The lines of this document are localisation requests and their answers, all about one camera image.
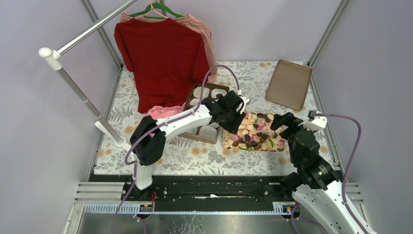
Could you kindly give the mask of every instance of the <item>floral tablecloth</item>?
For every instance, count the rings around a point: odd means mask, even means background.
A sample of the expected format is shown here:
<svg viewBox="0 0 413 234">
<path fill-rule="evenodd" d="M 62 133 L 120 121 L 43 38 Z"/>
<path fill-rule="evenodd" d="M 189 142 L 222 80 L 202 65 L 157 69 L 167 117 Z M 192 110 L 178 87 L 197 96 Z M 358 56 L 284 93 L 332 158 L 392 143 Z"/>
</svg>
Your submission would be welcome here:
<svg viewBox="0 0 413 234">
<path fill-rule="evenodd" d="M 308 89 L 301 112 L 274 104 L 264 99 L 269 81 L 277 62 L 220 62 L 237 75 L 243 94 L 251 99 L 246 111 L 257 113 L 285 114 L 292 112 L 307 119 L 308 110 L 316 109 L 311 88 Z M 216 83 L 236 89 L 230 72 L 219 69 Z M 137 112 L 139 97 L 133 74 L 123 70 L 116 91 L 109 123 L 126 139 L 129 139 L 143 118 Z M 329 149 L 322 132 L 316 133 L 321 145 L 320 155 L 331 162 Z M 115 146 L 107 136 L 103 137 L 98 150 L 94 173 L 99 175 L 131 174 L 133 166 L 124 163 L 126 150 Z M 233 151 L 223 148 L 222 133 L 215 145 L 197 142 L 183 137 L 174 137 L 165 145 L 162 158 L 156 162 L 154 175 L 287 175 L 295 171 L 290 162 L 289 151 L 255 152 Z"/>
</svg>

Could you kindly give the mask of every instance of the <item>shirt sleeve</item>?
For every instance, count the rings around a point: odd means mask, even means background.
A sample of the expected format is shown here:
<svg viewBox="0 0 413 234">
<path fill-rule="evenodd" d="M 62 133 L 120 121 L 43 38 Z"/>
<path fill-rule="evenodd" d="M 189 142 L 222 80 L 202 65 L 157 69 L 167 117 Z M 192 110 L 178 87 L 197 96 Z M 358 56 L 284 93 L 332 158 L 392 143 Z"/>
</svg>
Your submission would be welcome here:
<svg viewBox="0 0 413 234">
<path fill-rule="evenodd" d="M 209 65 L 208 65 L 208 59 L 207 55 L 205 54 L 205 46 L 204 46 L 204 40 L 202 39 L 202 36 L 199 35 L 199 46 L 198 46 L 198 53 L 196 56 L 195 60 L 195 65 L 194 65 L 194 71 L 193 71 L 193 76 L 192 79 L 194 83 L 202 83 L 204 80 L 204 76 L 209 70 Z"/>
<path fill-rule="evenodd" d="M 132 62 L 131 62 L 131 59 L 129 58 L 129 54 L 128 54 L 128 51 L 126 49 L 124 38 L 123 38 L 122 32 L 121 32 L 121 23 L 116 24 L 114 37 L 115 37 L 115 41 L 116 41 L 116 44 L 117 44 L 117 48 L 119 49 L 120 54 L 122 55 L 123 62 L 125 64 L 126 68 L 130 72 L 133 72 Z"/>
</svg>

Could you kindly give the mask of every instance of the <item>pink pants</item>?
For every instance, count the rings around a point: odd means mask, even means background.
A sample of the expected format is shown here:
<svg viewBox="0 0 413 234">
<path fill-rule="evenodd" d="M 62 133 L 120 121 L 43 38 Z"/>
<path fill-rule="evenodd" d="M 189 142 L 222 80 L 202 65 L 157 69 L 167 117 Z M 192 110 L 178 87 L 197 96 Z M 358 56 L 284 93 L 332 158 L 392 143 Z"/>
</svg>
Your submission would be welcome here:
<svg viewBox="0 0 413 234">
<path fill-rule="evenodd" d="M 120 15 L 120 21 L 121 22 L 125 22 L 128 21 L 130 19 L 132 19 L 133 17 L 130 17 L 128 14 L 126 13 L 122 13 Z M 145 22 L 160 22 L 163 21 L 163 19 L 148 19 L 148 18 L 138 18 L 137 20 L 140 21 L 145 21 Z M 192 15 L 186 15 L 184 17 L 181 18 L 174 18 L 174 21 L 192 29 L 195 32 L 198 32 L 202 35 L 202 38 L 204 39 L 204 45 L 205 45 L 205 53 L 206 53 L 206 58 L 208 60 L 208 64 L 209 67 L 212 67 L 217 63 L 217 60 L 215 58 L 215 54 L 214 54 L 214 43 L 212 42 L 212 34 L 211 34 L 211 30 L 209 29 L 208 25 L 202 21 L 200 21 L 199 19 L 196 19 L 194 16 Z M 218 75 L 218 68 L 214 68 L 211 71 L 211 75 L 208 77 L 208 81 L 211 83 L 214 83 L 217 80 L 217 75 Z"/>
</svg>

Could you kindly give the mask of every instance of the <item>white wall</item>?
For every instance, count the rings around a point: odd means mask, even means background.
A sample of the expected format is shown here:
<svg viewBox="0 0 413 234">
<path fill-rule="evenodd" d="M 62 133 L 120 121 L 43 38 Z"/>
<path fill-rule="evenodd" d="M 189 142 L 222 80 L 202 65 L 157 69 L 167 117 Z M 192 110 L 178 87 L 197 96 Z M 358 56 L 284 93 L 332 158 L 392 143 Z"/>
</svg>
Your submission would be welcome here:
<svg viewBox="0 0 413 234">
<path fill-rule="evenodd" d="M 326 109 L 361 123 L 350 174 L 378 233 L 412 233 L 413 1 L 351 1 L 314 72 Z M 357 127 L 330 118 L 347 162 Z"/>
<path fill-rule="evenodd" d="M 101 17 L 124 0 L 91 0 Z M 340 0 L 165 0 L 181 15 L 192 14 L 209 25 L 217 60 L 310 59 Z M 138 0 L 125 12 L 145 9 Z M 113 38 L 119 16 L 105 29 Z"/>
<path fill-rule="evenodd" d="M 98 137 L 94 117 L 38 56 L 90 20 L 80 1 L 14 0 L 0 7 L 0 233 L 63 231 Z M 61 62 L 104 112 L 117 68 L 98 35 Z"/>
</svg>

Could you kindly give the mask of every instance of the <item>red sweater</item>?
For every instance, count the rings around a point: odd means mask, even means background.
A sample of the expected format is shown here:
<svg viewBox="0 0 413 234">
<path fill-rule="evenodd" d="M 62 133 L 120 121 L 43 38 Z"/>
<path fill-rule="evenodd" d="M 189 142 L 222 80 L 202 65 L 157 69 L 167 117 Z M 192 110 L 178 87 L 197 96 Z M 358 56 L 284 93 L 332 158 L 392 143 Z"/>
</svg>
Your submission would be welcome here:
<svg viewBox="0 0 413 234">
<path fill-rule="evenodd" d="M 118 23 L 115 40 L 135 76 L 138 112 L 182 105 L 209 69 L 201 34 L 171 20 Z"/>
</svg>

